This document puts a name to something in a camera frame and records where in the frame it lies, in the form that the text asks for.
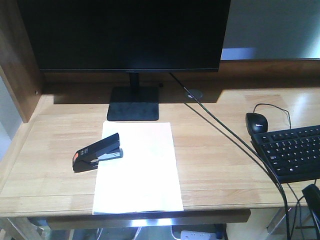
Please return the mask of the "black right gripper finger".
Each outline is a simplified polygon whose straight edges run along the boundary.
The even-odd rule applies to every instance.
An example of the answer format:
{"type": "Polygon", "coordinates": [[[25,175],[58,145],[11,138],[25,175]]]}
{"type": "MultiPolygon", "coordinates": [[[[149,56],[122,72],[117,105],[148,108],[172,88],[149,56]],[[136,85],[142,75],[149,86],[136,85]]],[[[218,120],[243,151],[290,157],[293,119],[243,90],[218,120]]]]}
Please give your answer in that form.
{"type": "Polygon", "coordinates": [[[315,184],[310,184],[302,190],[307,206],[316,225],[320,224],[320,190],[315,184]]]}

